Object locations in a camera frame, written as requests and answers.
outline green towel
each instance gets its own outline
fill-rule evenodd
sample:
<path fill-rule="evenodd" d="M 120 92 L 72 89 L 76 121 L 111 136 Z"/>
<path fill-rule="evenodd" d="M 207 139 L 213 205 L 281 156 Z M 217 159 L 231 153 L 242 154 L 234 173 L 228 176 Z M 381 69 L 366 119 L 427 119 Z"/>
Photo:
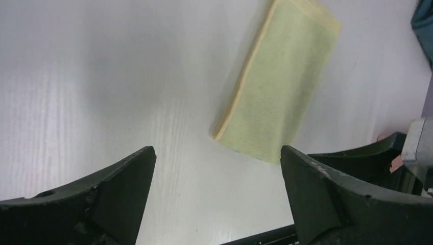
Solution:
<path fill-rule="evenodd" d="M 279 163 L 308 109 L 341 24 L 315 0 L 275 0 L 214 138 Z"/>

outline dark blue fabric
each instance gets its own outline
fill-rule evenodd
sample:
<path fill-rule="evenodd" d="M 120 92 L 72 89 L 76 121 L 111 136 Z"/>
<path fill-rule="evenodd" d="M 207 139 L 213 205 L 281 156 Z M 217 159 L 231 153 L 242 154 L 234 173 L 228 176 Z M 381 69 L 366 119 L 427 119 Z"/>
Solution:
<path fill-rule="evenodd" d="M 420 0 L 411 24 L 433 70 L 433 0 Z"/>

